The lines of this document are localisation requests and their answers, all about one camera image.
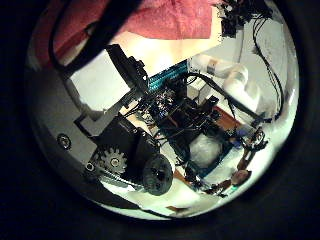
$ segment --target white surface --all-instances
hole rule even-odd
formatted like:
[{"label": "white surface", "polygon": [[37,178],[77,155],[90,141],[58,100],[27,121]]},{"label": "white surface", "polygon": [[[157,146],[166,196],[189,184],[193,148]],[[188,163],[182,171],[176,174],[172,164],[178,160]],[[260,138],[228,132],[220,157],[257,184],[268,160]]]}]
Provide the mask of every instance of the white surface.
[{"label": "white surface", "polygon": [[75,72],[71,80],[80,101],[95,111],[108,110],[130,91],[106,50]]}]

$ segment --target screw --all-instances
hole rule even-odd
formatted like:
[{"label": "screw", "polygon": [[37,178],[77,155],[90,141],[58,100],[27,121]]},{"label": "screw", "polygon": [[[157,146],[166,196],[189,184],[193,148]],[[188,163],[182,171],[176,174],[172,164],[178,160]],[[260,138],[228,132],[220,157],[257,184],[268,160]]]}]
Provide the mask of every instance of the screw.
[{"label": "screw", "polygon": [[111,165],[117,167],[119,165],[119,160],[117,158],[111,159]]},{"label": "screw", "polygon": [[86,169],[90,172],[92,172],[94,170],[94,166],[91,163],[87,163],[86,165]]},{"label": "screw", "polygon": [[64,150],[71,148],[71,140],[66,134],[60,133],[57,137],[57,141],[59,146]]}]

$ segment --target red fabric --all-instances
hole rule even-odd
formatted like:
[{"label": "red fabric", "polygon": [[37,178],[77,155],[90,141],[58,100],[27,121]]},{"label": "red fabric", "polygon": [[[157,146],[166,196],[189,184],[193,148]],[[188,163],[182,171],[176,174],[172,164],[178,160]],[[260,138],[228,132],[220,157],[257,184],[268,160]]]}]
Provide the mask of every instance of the red fabric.
[{"label": "red fabric", "polygon": [[[58,57],[86,38],[84,29],[99,20],[108,2],[72,1],[55,36]],[[167,40],[209,38],[212,19],[210,5],[219,2],[221,0],[144,0],[119,33],[130,31],[146,38]],[[42,66],[48,65],[49,36],[62,6],[61,0],[52,0],[35,30],[34,47]]]}]

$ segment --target gear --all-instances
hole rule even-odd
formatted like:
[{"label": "gear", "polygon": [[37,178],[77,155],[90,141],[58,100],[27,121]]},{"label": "gear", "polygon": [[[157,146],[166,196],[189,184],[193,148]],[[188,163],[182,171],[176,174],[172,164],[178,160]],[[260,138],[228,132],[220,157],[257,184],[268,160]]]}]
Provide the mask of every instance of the gear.
[{"label": "gear", "polygon": [[125,172],[127,159],[124,157],[124,153],[120,153],[119,149],[110,148],[110,150],[106,150],[104,154],[104,156],[101,156],[101,167],[116,174]]}]

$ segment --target blue component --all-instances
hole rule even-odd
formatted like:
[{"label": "blue component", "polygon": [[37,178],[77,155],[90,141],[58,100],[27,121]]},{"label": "blue component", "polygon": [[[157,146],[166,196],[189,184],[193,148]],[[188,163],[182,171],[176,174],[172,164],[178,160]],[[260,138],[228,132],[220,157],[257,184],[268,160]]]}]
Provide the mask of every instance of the blue component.
[{"label": "blue component", "polygon": [[163,70],[162,72],[152,76],[150,78],[150,85],[149,89],[150,91],[154,91],[159,89],[165,80],[167,79],[174,79],[178,77],[182,73],[188,72],[188,64],[187,60],[184,60],[170,68],[167,68],[166,70]]}]

